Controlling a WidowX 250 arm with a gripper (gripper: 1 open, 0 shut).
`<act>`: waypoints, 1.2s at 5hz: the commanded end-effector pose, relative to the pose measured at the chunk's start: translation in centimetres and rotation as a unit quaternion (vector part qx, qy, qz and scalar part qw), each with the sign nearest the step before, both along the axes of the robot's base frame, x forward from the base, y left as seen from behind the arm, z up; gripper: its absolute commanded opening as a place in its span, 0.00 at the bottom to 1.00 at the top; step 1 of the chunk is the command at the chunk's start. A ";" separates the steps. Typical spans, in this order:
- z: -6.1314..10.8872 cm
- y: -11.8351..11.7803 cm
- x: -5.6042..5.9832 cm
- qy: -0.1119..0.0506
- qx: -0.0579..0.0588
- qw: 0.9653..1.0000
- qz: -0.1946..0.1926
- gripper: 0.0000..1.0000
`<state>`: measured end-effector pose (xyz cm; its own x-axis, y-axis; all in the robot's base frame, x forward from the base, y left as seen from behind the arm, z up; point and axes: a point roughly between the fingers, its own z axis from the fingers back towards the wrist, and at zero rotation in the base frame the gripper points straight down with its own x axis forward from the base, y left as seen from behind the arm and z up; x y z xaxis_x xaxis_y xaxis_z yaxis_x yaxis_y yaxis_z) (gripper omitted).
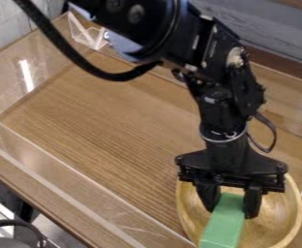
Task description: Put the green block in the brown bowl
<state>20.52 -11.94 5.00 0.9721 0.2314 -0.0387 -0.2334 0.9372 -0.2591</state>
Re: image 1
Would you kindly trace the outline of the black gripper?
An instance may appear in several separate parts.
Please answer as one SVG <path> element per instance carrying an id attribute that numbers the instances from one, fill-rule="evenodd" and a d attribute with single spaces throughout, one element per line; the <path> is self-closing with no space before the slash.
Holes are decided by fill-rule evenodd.
<path id="1" fill-rule="evenodd" d="M 175 164 L 179 179 L 195 183 L 196 195 L 208 212 L 220 197 L 218 185 L 244 190 L 246 219 L 258 216 L 262 193 L 284 192 L 286 164 L 255 152 L 246 135 L 227 142 L 208 141 L 204 149 L 178 155 Z"/>

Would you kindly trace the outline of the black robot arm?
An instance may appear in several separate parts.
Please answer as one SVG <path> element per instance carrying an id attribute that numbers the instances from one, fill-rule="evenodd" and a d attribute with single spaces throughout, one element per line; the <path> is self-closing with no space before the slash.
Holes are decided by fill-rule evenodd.
<path id="1" fill-rule="evenodd" d="M 286 164 L 268 158 L 247 133 L 247 121 L 274 124 L 259 113 L 264 87 L 256 82 L 238 35 L 188 0 L 67 0 L 107 29 L 116 53 L 134 63 L 152 61 L 188 88 L 198 107 L 206 148 L 175 157 L 178 177 L 190 182 L 206 210 L 223 186 L 243 190 L 242 212 L 258 216 L 262 196 L 283 192 Z"/>

